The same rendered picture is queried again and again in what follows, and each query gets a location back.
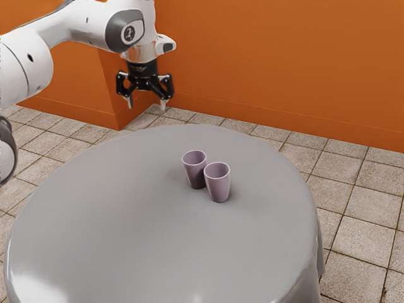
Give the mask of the purple cup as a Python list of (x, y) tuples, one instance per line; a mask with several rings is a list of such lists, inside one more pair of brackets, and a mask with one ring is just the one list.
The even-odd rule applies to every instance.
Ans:
[(204, 169), (206, 167), (206, 153), (201, 150), (191, 150), (183, 154), (182, 164), (189, 185), (193, 189), (206, 186)]
[(213, 162), (204, 168), (206, 186), (212, 201), (222, 203), (230, 194), (230, 167), (223, 162)]

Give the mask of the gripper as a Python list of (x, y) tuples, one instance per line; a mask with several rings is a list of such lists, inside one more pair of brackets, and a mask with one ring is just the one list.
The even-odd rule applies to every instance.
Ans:
[(126, 61), (128, 74), (120, 71), (116, 74), (116, 93), (125, 99), (130, 109), (133, 108), (133, 92), (152, 91), (160, 99), (160, 110), (164, 111), (168, 101), (174, 96), (172, 75), (158, 75), (157, 60), (146, 63)]

